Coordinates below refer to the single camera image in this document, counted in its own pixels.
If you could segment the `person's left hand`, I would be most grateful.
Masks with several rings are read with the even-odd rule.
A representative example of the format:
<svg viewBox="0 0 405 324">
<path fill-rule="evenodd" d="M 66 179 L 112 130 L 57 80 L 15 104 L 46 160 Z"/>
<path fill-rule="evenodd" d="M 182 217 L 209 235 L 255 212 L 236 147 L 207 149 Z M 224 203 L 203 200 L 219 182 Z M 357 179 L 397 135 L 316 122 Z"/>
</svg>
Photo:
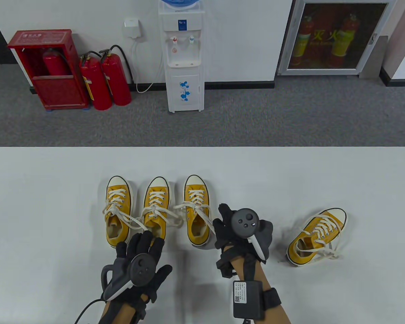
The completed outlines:
<svg viewBox="0 0 405 324">
<path fill-rule="evenodd" d="M 147 304 L 157 300 L 161 284 L 172 272 L 169 264 L 158 268 L 164 243 L 144 231 L 117 244 L 115 261 L 101 271 L 106 306 L 99 323 L 136 324 L 144 319 Z"/>
</svg>

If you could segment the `person's right hand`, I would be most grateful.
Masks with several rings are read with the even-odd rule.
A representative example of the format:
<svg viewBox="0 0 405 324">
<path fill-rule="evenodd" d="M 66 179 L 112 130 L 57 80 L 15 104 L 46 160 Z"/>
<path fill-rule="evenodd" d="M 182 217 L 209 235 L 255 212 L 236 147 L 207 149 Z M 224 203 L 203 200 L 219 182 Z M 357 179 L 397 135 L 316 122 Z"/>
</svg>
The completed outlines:
<svg viewBox="0 0 405 324">
<path fill-rule="evenodd" d="M 212 223 L 216 236 L 215 248 L 224 252 L 227 247 L 238 247 L 241 253 L 256 255 L 253 245 L 247 239 L 239 237 L 232 229 L 232 216 L 235 211 L 225 203 L 219 204 L 218 211 L 221 219 L 216 218 Z"/>
</svg>

